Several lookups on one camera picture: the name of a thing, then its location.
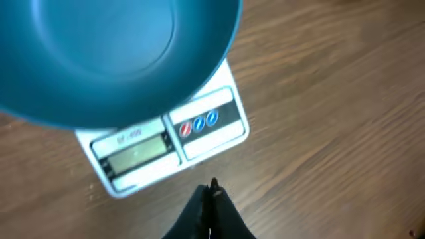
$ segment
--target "digital kitchen scale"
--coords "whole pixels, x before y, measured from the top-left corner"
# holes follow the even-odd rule
[[[123,198],[242,143],[249,125],[225,60],[189,102],[125,129],[75,132],[106,190]]]

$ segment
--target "black strip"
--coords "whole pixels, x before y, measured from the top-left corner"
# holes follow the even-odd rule
[[[193,130],[193,121],[195,120],[195,118],[197,118],[198,116],[195,116],[193,118],[190,118],[188,120],[185,120],[184,122],[178,123],[177,125],[174,125],[174,130],[177,132],[177,135],[179,136],[180,142],[182,145],[185,145],[189,142],[192,142],[202,136],[205,136],[209,133],[212,133],[226,125],[229,125],[231,123],[234,123],[238,120],[240,120],[240,114],[239,114],[239,110],[238,110],[238,106],[236,105],[236,102],[233,100],[229,103],[225,103],[224,105],[221,105],[217,108],[215,108],[214,110],[218,111],[218,120],[217,123],[212,126],[212,127],[208,127],[207,124],[205,124],[203,130],[201,130],[200,132],[195,132]],[[207,118],[207,114],[210,111],[204,112],[202,114],[200,114],[199,116],[203,116],[206,120]],[[185,137],[185,138],[181,138],[180,137],[180,126],[186,122],[190,121],[192,123],[192,132],[189,136]]]

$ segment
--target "button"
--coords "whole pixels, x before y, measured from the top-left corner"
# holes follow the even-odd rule
[[[205,119],[203,116],[198,116],[193,121],[193,131],[195,132],[201,132],[204,126],[205,126]]]
[[[190,122],[185,122],[180,125],[180,137],[184,138],[191,134],[192,124]]]
[[[207,114],[207,126],[212,127],[214,124],[217,123],[218,120],[218,111],[217,110],[211,110]]]

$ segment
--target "black object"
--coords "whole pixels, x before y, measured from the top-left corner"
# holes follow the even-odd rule
[[[214,178],[199,185],[163,239],[255,239],[224,188]]]
[[[2,0],[0,111],[127,127],[188,100],[236,35],[242,0]]]

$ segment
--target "blue bowl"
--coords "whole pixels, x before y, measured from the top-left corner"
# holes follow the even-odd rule
[[[188,100],[225,59],[242,0],[5,0],[0,11],[0,109],[96,129]]]

